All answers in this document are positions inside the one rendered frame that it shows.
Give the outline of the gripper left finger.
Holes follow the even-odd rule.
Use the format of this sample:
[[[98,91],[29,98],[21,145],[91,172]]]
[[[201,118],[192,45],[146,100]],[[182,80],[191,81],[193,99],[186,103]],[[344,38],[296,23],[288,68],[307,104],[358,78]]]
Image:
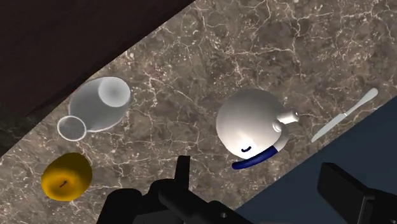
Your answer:
[[[217,200],[189,190],[190,157],[178,157],[174,178],[159,179],[143,195],[133,188],[111,192],[97,224],[252,224]]]

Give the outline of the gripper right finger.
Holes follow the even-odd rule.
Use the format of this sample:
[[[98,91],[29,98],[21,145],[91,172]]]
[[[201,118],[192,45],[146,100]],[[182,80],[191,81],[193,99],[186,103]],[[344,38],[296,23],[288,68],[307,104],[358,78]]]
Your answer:
[[[397,224],[397,195],[367,187],[337,164],[321,165],[317,191],[347,224]]]

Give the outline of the silver table knife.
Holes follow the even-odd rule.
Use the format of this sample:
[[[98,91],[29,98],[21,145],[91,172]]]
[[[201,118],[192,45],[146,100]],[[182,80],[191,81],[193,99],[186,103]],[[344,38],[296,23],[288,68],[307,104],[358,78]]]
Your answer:
[[[378,95],[379,91],[376,88],[370,89],[354,106],[348,109],[346,112],[338,114],[332,120],[330,120],[327,124],[325,124],[321,129],[319,129],[310,140],[312,143],[318,140],[320,137],[325,135],[329,130],[334,128],[338,123],[340,123],[344,118],[349,116],[352,112],[358,109],[360,106],[364,105],[368,101],[372,100],[374,97]]]

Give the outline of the yellow apple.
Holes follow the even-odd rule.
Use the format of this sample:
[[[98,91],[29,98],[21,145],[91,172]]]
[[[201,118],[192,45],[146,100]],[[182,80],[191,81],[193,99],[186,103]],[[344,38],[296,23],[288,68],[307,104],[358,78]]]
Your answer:
[[[80,153],[66,153],[47,166],[41,176],[41,187],[50,199],[72,201],[90,186],[92,168]]]

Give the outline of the clear glass carafe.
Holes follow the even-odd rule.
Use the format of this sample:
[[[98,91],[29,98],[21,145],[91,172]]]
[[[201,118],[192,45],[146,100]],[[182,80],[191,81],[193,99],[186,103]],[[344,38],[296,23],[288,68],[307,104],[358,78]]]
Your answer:
[[[125,116],[130,98],[130,87],[121,78],[90,80],[71,95],[68,115],[58,121],[57,131],[68,141],[79,141],[89,132],[108,130]]]

